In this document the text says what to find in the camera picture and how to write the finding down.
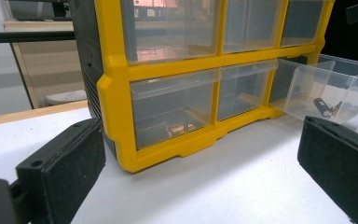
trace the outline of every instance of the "storage organizer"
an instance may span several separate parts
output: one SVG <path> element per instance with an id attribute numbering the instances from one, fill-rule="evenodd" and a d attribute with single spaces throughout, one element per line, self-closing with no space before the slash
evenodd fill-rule
<path id="1" fill-rule="evenodd" d="M 312 56 L 333 0 L 96 0 L 95 11 L 94 1 L 70 2 L 89 109 L 127 171 L 313 107 L 314 98 L 329 109 L 342 101 L 339 113 L 355 106 L 358 76 Z"/>

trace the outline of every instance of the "black plastic side panel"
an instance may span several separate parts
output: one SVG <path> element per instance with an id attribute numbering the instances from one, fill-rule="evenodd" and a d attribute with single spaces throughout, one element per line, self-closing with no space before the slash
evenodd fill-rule
<path id="1" fill-rule="evenodd" d="M 358 133 L 328 120 L 306 117 L 297 158 L 358 224 Z"/>
<path id="2" fill-rule="evenodd" d="M 94 118 L 101 118 L 97 82 L 103 75 L 103 59 L 94 1 L 71 0 L 69 6 L 81 71 L 89 100 L 89 111 Z"/>
<path id="3" fill-rule="evenodd" d="M 102 121 L 72 125 L 17 166 L 37 209 L 32 223 L 70 223 L 105 165 Z"/>

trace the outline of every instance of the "yellow storage cabinet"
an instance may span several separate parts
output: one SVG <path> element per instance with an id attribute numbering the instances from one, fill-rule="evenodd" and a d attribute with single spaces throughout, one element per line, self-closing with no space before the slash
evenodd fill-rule
<path id="1" fill-rule="evenodd" d="M 89 22 L 86 2 L 71 3 L 80 58 L 95 50 L 93 39 L 82 42 L 92 32 L 79 24 Z M 96 0 L 88 18 L 96 15 L 103 75 L 87 77 L 86 61 L 82 70 L 86 86 L 97 82 L 90 106 L 118 163 L 137 172 L 280 115 L 269 106 L 276 59 L 319 53 L 333 3 Z"/>

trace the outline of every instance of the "white table surface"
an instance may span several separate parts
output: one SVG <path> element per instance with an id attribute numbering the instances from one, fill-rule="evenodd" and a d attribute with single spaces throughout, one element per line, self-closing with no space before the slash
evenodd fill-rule
<path id="1" fill-rule="evenodd" d="M 89 117 L 84 108 L 0 124 L 0 178 L 13 182 L 17 164 Z M 287 115 L 258 121 L 138 174 L 106 151 L 73 223 L 350 223 L 298 164 L 301 131 L 302 121 Z"/>

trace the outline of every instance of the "yellow plastic frame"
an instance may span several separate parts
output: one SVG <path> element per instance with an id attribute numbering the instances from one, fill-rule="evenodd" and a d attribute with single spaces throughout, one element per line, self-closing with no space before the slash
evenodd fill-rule
<path id="1" fill-rule="evenodd" d="M 211 124 L 150 147 L 136 150 L 131 107 L 130 83 L 153 77 L 168 77 L 194 71 L 219 68 L 240 63 L 253 63 L 283 56 L 297 56 L 320 52 L 324 46 L 324 33 L 334 5 L 334 0 L 324 0 L 315 42 L 310 45 L 280 48 L 284 17 L 289 0 L 282 0 L 282 16 L 273 49 L 262 49 L 236 54 L 224 54 L 224 30 L 227 0 L 221 0 L 217 52 L 213 57 L 196 58 L 179 62 L 129 66 L 127 63 L 120 1 L 96 0 L 95 7 L 103 54 L 104 75 L 97 89 L 103 113 L 103 126 L 107 136 L 115 141 L 117 161 L 129 172 L 137 172 L 175 156 L 185 157 L 213 143 L 228 132 L 259 119 L 272 119 L 282 112 L 270 107 L 269 93 L 273 72 L 269 73 L 262 106 L 236 117 L 217 121 L 220 83 L 214 83 Z"/>

